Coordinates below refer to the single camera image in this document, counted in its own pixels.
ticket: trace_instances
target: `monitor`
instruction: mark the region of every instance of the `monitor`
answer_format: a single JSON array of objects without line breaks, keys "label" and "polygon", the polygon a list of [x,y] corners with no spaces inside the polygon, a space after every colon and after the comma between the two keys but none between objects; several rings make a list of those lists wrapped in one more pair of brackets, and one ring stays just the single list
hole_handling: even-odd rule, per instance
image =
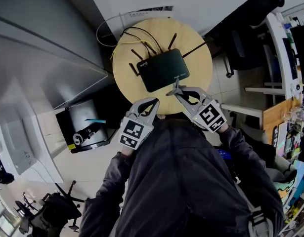
[{"label": "monitor", "polygon": [[291,28],[290,31],[296,45],[297,58],[299,58],[301,74],[304,78],[304,26]]}]

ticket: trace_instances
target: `black router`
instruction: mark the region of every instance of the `black router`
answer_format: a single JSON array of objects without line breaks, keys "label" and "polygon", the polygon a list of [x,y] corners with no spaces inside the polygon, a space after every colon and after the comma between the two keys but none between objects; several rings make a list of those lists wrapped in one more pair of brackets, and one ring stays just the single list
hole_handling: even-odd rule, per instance
[{"label": "black router", "polygon": [[157,54],[156,51],[148,43],[145,42],[144,44],[148,46],[154,54],[156,54],[153,57],[150,56],[146,60],[143,60],[143,58],[133,49],[131,50],[141,60],[136,65],[139,73],[136,72],[132,63],[129,63],[129,65],[137,76],[141,75],[148,92],[154,92],[160,88],[171,85],[177,79],[182,80],[189,77],[189,71],[185,64],[184,57],[206,43],[202,43],[195,49],[182,56],[177,48],[171,50],[171,46],[176,36],[177,34],[173,36],[172,41],[168,47],[169,50],[166,52],[163,52],[161,50],[161,54]]}]

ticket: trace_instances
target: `window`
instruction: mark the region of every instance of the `window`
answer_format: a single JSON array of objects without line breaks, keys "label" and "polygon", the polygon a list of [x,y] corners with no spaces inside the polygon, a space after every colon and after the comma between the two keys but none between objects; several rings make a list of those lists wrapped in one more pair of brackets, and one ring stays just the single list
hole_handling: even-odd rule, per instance
[{"label": "window", "polygon": [[20,218],[10,213],[0,201],[0,237],[10,237],[17,229]]}]

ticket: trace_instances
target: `cable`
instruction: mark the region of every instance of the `cable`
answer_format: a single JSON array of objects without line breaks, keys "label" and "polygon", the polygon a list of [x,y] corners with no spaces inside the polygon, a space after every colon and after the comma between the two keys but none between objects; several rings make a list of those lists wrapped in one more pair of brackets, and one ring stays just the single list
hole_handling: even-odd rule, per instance
[{"label": "cable", "polygon": [[113,55],[114,55],[114,52],[116,51],[116,49],[121,45],[121,44],[133,44],[133,43],[139,43],[139,42],[147,42],[149,44],[151,44],[150,42],[148,42],[147,40],[137,40],[137,41],[130,41],[130,42],[122,42],[122,43],[119,43],[117,44],[116,48],[113,50],[112,54],[111,54],[111,57],[110,57],[110,60],[112,59]]},{"label": "cable", "polygon": [[111,17],[111,18],[108,18],[107,20],[103,21],[103,22],[98,26],[97,31],[96,31],[96,38],[97,38],[97,41],[98,41],[100,44],[102,44],[103,46],[107,46],[107,47],[116,47],[117,45],[106,45],[106,44],[100,42],[100,40],[98,39],[98,30],[99,30],[99,28],[100,28],[104,23],[106,23],[108,20],[113,19],[113,18],[117,18],[117,17],[120,17],[120,16],[122,16],[122,15],[117,15],[117,16],[113,16],[113,17]]},{"label": "cable", "polygon": [[41,176],[41,174],[40,174],[35,168],[33,168],[33,166],[32,166],[32,169],[34,169],[35,172],[37,172],[37,174],[43,179],[43,181],[44,181],[46,184],[48,184],[48,182]]},{"label": "cable", "polygon": [[47,171],[48,175],[49,175],[50,178],[52,179],[53,183],[56,183],[56,182],[54,181],[54,179],[52,178],[52,175],[51,175],[51,174],[49,173],[49,171],[47,170],[46,166],[45,166],[39,159],[37,159],[37,161],[38,161],[39,163],[41,163],[42,166],[45,168],[45,170]]},{"label": "cable", "polygon": [[[138,36],[135,36],[135,35],[133,35],[133,34],[129,34],[129,33],[127,33],[127,32],[124,32],[125,34],[128,34],[128,35],[131,35],[131,36],[133,36],[133,37],[136,37],[138,40],[141,40]],[[151,53],[150,53],[150,51],[148,50],[148,47],[144,44],[144,43],[142,43],[145,47],[146,47],[146,50],[147,50],[147,53],[148,53],[148,57],[151,57]]]},{"label": "cable", "polygon": [[159,47],[161,53],[164,53],[163,50],[162,50],[162,48],[161,48],[161,46],[158,44],[157,40],[156,40],[156,39],[153,37],[153,35],[151,35],[147,30],[144,30],[144,29],[142,29],[142,28],[140,28],[140,27],[131,26],[131,27],[125,28],[125,29],[123,30],[122,34],[123,34],[127,29],[131,29],[131,28],[132,28],[132,29],[140,29],[140,30],[146,32],[146,33],[147,33],[149,36],[151,36],[152,39],[156,42],[156,44],[158,45],[158,47]]}]

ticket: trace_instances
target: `tiled floor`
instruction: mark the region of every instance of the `tiled floor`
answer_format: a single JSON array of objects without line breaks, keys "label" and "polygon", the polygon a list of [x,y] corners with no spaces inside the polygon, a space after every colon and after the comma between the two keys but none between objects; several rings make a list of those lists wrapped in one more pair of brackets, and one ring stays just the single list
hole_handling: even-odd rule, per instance
[{"label": "tiled floor", "polygon": [[[220,56],[214,59],[213,70],[213,78],[207,92],[214,99],[217,99],[220,103],[241,105],[261,110],[266,108],[266,100],[263,94],[245,92],[244,90],[245,86],[262,83],[263,68],[249,71],[234,71],[234,76],[229,79],[225,76],[225,64],[222,56]],[[64,140],[56,121],[55,114],[57,112],[49,112],[38,116],[42,133],[50,152],[56,149]],[[228,112],[224,111],[224,114],[228,119],[228,123],[231,124],[232,118],[229,117]],[[220,145],[217,134],[206,132],[206,137],[214,146]],[[54,159],[54,162],[64,179],[62,187],[68,190],[71,181],[76,180],[77,184],[73,189],[73,195],[81,199],[93,198],[102,184],[102,179],[111,158],[121,149],[117,138],[118,134],[105,147],[79,154],[71,154],[66,149],[58,155]],[[39,200],[46,192],[54,192],[56,187],[53,184],[17,180],[10,185],[10,189],[13,193],[17,193],[14,196],[19,200],[23,191],[30,192],[36,200]],[[75,233],[67,231],[67,236],[74,236],[73,234]]]}]

